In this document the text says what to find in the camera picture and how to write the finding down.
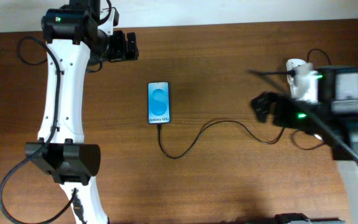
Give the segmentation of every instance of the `power cord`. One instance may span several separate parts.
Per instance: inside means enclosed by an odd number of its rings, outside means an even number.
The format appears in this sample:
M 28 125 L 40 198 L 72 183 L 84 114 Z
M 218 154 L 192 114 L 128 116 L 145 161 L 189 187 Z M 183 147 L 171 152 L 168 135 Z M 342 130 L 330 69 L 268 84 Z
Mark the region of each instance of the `power cord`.
M 292 144 L 293 144 L 294 146 L 296 146 L 298 149 L 302 149 L 302 150 L 313 150 L 313 149 L 317 149 L 317 148 L 319 148 L 319 147 L 325 145 L 325 143 L 321 143 L 321 144 L 318 144 L 318 145 L 316 145 L 316 146 L 309 147 L 309 148 L 303 148 L 303 147 L 299 146 L 298 143 L 296 143 L 296 141 L 295 141 L 295 135 L 296 135 L 298 132 L 300 132 L 300 131 L 301 131 L 301 130 L 296 130 L 296 131 L 294 131 L 294 132 L 291 134 L 291 136 L 290 136 L 290 139 L 291 139 Z
M 335 132 L 331 130 L 331 128 L 324 123 L 324 121 L 322 121 L 320 118 L 317 117 L 317 115 L 315 115 L 311 110 L 309 110 L 309 108 L 307 108 L 305 105 L 291 98 L 291 96 L 287 94 L 287 91 L 285 91 L 284 88 L 282 88 L 279 84 L 277 84 L 275 81 L 270 79 L 269 76 L 264 75 L 263 72 L 255 73 L 255 71 L 250 71 L 250 73 L 256 74 L 260 79 L 269 83 L 278 91 L 280 91 L 287 100 L 289 100 L 296 107 L 298 107 L 298 109 L 304 112 L 304 114 L 306 114 L 308 118 L 312 120 L 314 124 L 317 125 L 323 131 L 325 136 L 331 138 L 333 142 L 338 144 L 340 148 L 344 150 L 346 153 L 348 153 L 353 158 L 353 160 L 358 164 L 358 155 L 344 141 L 342 141 L 342 139 L 337 134 L 335 134 Z
M 38 149 L 36 150 L 33 154 L 31 154 L 30 156 L 28 156 L 27 158 L 25 158 L 22 162 L 18 163 L 18 165 L 14 166 L 6 175 L 5 177 L 2 179 L 1 184 L 0 184 L 0 209 L 2 211 L 2 214 L 5 215 L 5 217 L 10 220 L 11 222 L 15 223 L 15 224 L 28 224 L 28 223 L 24 223 L 21 222 L 17 219 L 15 219 L 7 210 L 6 207 L 4 205 L 4 201 L 2 199 L 2 193 L 4 191 L 4 187 L 6 185 L 6 182 L 9 180 L 9 178 L 11 178 L 11 176 L 18 170 L 20 169 L 22 166 L 24 166 L 26 163 L 28 163 L 29 161 L 31 161 L 37 154 L 39 154 L 40 152 L 42 152 L 45 148 L 47 148 L 47 146 L 50 144 L 50 141 L 52 140 L 53 136 L 55 135 L 55 132 L 57 130 L 57 122 L 58 122 L 58 106 L 59 106 L 59 95 L 60 95 L 60 75 L 62 73 L 62 71 L 60 70 L 59 67 L 59 63 L 56 59 L 56 57 L 53 55 L 53 53 L 50 51 L 50 49 L 41 42 L 41 40 L 35 38 L 35 37 L 31 37 L 31 36 L 25 36 L 23 38 L 21 38 L 21 40 L 19 41 L 18 45 L 17 45 L 17 55 L 19 56 L 19 58 L 22 60 L 22 62 L 28 64 L 28 65 L 40 65 L 42 62 L 39 63 L 29 63 L 27 61 L 25 61 L 20 54 L 20 47 L 23 43 L 23 41 L 25 40 L 33 40 L 34 42 L 36 42 L 37 44 L 39 44 L 44 50 L 46 50 L 49 54 L 49 56 L 52 58 L 55 66 L 56 66 L 56 75 L 57 75 L 57 81 L 56 81 L 56 92 L 55 92 L 55 109 L 53 112 L 53 124 L 51 127 L 51 132 L 50 135 L 48 137 L 48 139 L 46 140 L 46 142 Z M 60 217 L 60 215 L 62 215 L 71 205 L 71 203 L 74 201 L 75 197 L 76 197 L 76 193 L 77 193 L 77 189 L 74 189 L 73 194 L 71 196 L 70 201 L 66 204 L 66 206 L 60 211 L 58 212 L 54 217 L 40 222 L 40 223 L 35 223 L 35 224 L 45 224 L 45 223 L 51 223 L 53 221 L 55 221 L 58 217 Z
M 214 126 L 215 124 L 220 124 L 220 123 L 235 123 L 235 124 L 238 124 L 240 126 L 242 126 L 254 139 L 256 139 L 258 142 L 261 142 L 263 144 L 276 144 L 283 132 L 284 132 L 284 129 L 285 128 L 282 128 L 280 133 L 278 134 L 278 136 L 272 140 L 272 141 L 263 141 L 263 140 L 260 140 L 259 138 L 257 138 L 254 134 L 252 134 L 251 131 L 249 131 L 249 129 L 247 128 L 247 126 L 243 125 L 242 123 L 238 122 L 238 121 L 233 121 L 233 120 L 224 120 L 224 121 L 217 121 L 217 122 L 213 122 L 207 126 L 205 126 L 205 128 L 202 128 L 201 131 L 197 134 L 197 137 L 194 139 L 194 141 L 191 143 L 190 147 L 184 152 L 182 153 L 180 156 L 171 156 L 169 155 L 166 150 L 163 148 L 162 146 L 162 140 L 161 140 L 161 130 L 162 130 L 162 125 L 161 124 L 158 124 L 157 125 L 157 130 L 158 130 L 158 144 L 160 146 L 160 149 L 161 151 L 170 159 L 180 159 L 182 158 L 183 156 L 185 156 L 193 147 L 194 145 L 197 143 L 197 141 L 199 140 L 199 138 L 201 137 L 201 135 L 210 127 Z
M 328 64 L 329 64 L 329 65 L 332 65 L 331 59 L 329 59 L 328 54 L 327 54 L 325 51 L 321 50 L 321 49 L 311 49 L 311 50 L 309 50 L 309 52 L 308 52 L 308 57 L 307 57 L 307 59 L 306 59 L 306 62 L 309 62 L 310 54 L 311 54 L 312 52 L 314 52 L 315 50 L 321 52 L 321 53 L 326 57 L 326 59 L 327 59 L 327 61 L 328 61 Z

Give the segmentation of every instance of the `wooden table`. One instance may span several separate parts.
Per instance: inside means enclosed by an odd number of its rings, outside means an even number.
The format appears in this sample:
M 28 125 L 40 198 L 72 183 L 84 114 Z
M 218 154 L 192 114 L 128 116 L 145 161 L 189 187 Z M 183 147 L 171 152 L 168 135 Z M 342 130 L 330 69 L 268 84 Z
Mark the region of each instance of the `wooden table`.
M 167 159 L 157 128 L 147 122 L 147 84 L 169 81 L 172 123 L 163 143 L 178 155 L 205 122 L 231 118 L 262 139 L 280 128 L 256 121 L 249 103 L 274 90 L 248 69 L 284 70 L 289 58 L 321 48 L 334 64 L 358 67 L 358 20 L 272 22 L 219 26 L 124 29 L 137 34 L 135 62 L 106 64 L 87 74 L 83 96 L 85 141 L 100 145 L 98 189 L 104 211 L 118 223 L 213 223 L 301 212 L 311 218 L 349 221 L 346 191 L 328 147 L 302 151 L 284 132 L 263 145 L 234 124 L 208 130 L 183 159 Z M 0 34 L 0 181 L 35 141 L 44 112 L 47 66 L 29 67 L 16 55 L 17 41 L 34 33 Z M 28 42 L 25 57 L 45 52 Z M 315 52 L 311 61 L 326 65 Z M 277 77 L 287 86 L 283 77 Z M 316 139 L 299 135 L 299 144 Z M 56 214 L 67 198 L 50 176 L 28 164 L 6 185 L 11 213 L 26 222 Z M 0 212 L 0 223 L 8 223 Z M 56 223 L 73 223 L 66 212 Z

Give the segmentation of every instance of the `white background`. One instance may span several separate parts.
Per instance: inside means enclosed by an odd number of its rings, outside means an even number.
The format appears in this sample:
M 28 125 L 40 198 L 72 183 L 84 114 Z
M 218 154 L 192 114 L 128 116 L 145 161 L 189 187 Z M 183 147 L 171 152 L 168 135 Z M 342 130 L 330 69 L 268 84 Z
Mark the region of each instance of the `white background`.
M 41 17 L 68 0 L 0 0 L 0 32 L 41 30 Z M 112 0 L 119 27 L 358 18 L 358 0 Z

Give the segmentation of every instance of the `green led indicator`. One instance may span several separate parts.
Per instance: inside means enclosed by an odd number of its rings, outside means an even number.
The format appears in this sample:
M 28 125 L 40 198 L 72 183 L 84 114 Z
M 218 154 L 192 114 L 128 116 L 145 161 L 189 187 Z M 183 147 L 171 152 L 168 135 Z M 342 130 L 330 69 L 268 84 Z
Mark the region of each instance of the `green led indicator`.
M 304 113 L 299 113 L 298 114 L 298 118 L 299 119 L 302 119 L 302 118 L 305 118 L 306 117 L 306 115 L 304 114 Z

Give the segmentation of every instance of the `blue screen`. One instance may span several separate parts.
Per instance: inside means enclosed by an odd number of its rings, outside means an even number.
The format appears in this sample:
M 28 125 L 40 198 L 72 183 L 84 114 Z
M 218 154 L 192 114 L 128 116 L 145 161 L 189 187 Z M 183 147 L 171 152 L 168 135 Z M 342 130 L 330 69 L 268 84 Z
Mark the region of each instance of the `blue screen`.
M 149 123 L 170 122 L 167 82 L 149 83 Z

